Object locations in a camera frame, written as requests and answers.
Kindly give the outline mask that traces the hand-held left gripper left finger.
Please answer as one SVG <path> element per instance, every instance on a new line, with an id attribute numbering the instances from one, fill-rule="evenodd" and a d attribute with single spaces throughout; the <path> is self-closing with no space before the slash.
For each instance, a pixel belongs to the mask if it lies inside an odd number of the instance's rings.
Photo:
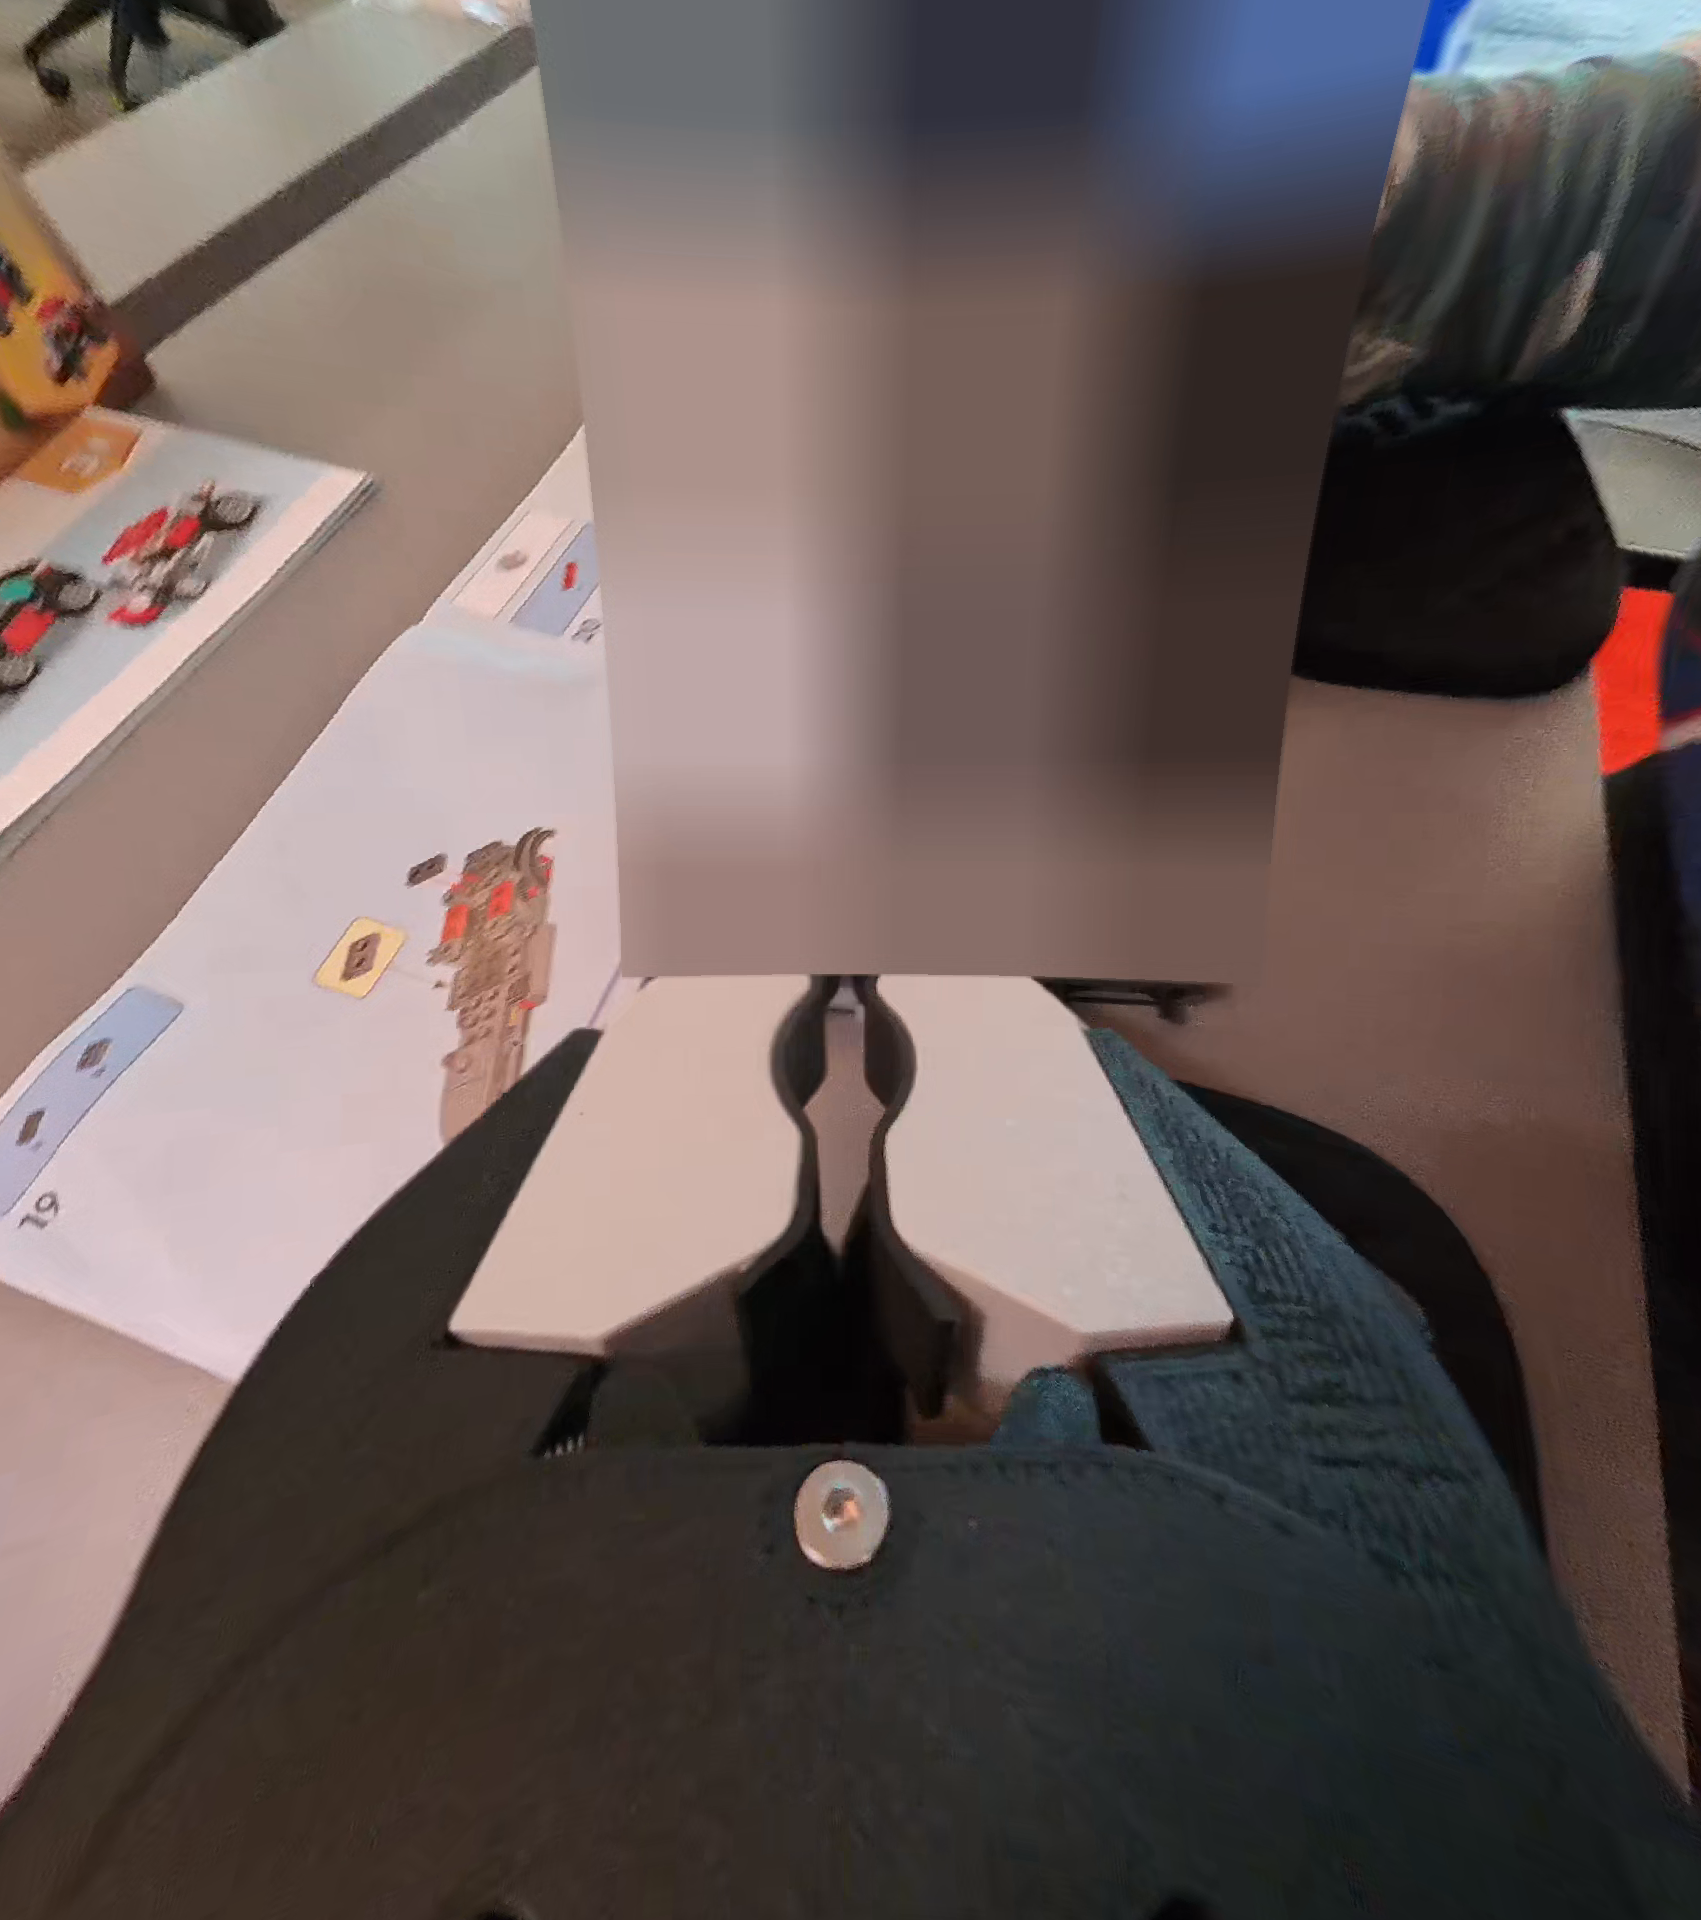
<path id="1" fill-rule="evenodd" d="M 733 1333 L 817 1227 L 820 981 L 660 976 L 622 996 L 449 1330 L 473 1349 L 654 1353 Z"/>

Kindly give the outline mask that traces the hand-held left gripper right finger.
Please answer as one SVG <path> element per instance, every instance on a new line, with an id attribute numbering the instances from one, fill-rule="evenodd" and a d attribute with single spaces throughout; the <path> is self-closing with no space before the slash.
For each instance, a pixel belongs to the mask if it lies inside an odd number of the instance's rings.
<path id="1" fill-rule="evenodd" d="M 1236 1313 L 1089 1028 L 1027 976 L 882 974 L 880 1215 L 973 1343 L 1217 1343 Z"/>

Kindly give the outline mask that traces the grey red toy brick car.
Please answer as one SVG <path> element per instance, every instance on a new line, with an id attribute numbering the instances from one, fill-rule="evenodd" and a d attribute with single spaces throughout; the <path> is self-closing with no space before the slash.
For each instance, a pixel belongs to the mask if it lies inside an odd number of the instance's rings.
<path id="1" fill-rule="evenodd" d="M 1089 1028 L 1110 1028 L 1119 1017 L 1181 1028 L 1232 996 L 1221 982 L 1191 981 L 1040 976 L 1036 985 Z"/>

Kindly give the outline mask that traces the grey desk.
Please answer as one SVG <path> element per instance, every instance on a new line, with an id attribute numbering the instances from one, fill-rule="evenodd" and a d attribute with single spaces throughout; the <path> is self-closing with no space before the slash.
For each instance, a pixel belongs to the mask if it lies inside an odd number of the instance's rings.
<path id="1" fill-rule="evenodd" d="M 575 433 L 522 33 L 342 6 L 28 171 L 168 421 L 378 497 L 0 867 L 0 1093 L 170 922 L 375 657 Z M 1588 685 L 1294 693 L 1270 950 L 1175 1075 L 1361 1141 L 1461 1227 L 1529 1377 L 1560 1584 L 1685 1777 Z M 225 1400 L 0 1287 L 0 1804 Z"/>

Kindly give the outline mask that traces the open building instruction booklet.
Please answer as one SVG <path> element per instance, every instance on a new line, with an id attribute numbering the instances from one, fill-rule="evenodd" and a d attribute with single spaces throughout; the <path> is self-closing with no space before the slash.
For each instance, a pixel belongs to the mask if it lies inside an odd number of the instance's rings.
<path id="1" fill-rule="evenodd" d="M 0 1101 L 0 1285 L 237 1380 L 622 972 L 587 438 Z"/>

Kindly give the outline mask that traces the black dimpled wrist rest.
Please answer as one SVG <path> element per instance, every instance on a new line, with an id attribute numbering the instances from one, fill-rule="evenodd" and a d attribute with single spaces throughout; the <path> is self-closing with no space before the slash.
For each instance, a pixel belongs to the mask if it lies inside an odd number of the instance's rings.
<path id="1" fill-rule="evenodd" d="M 1582 444 L 1533 399 L 1389 397 L 1334 426 L 1301 680 L 1467 703 L 1575 685 L 1627 569 Z"/>

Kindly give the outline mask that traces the closed toy instruction booklet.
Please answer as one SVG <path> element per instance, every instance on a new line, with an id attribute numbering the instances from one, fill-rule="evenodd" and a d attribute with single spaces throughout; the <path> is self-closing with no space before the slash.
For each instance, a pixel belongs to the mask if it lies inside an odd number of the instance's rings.
<path id="1" fill-rule="evenodd" d="M 373 492 L 96 407 L 0 480 L 0 861 Z"/>

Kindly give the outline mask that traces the orange white traffic cone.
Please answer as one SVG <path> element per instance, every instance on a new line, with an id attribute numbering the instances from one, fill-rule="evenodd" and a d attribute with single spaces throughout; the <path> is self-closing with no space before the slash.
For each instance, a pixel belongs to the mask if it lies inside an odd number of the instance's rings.
<path id="1" fill-rule="evenodd" d="M 1663 733 L 1663 641 L 1673 609 L 1665 588 L 1627 588 L 1617 620 L 1592 664 L 1605 778 L 1629 773 L 1659 750 Z"/>

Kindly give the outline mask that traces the white mesh chair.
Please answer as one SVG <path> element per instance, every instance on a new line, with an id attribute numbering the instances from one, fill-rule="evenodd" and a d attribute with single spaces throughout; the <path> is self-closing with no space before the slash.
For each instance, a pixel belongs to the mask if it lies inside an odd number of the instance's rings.
<path id="1" fill-rule="evenodd" d="M 1687 563 L 1701 546 L 1701 407 L 1565 414 L 1617 546 Z"/>

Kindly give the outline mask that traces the black office chair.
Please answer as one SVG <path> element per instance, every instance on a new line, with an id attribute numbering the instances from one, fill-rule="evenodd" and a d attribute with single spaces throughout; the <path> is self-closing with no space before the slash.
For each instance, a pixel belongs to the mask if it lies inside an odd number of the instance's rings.
<path id="1" fill-rule="evenodd" d="M 209 29 L 244 52 L 287 31 L 284 17 L 270 2 L 67 2 L 22 45 L 20 60 L 49 100 L 67 102 L 73 83 L 50 54 L 100 21 L 106 25 L 108 100 L 120 112 L 133 112 L 145 98 L 134 88 L 133 60 L 141 52 L 159 60 L 170 50 L 170 17 Z"/>

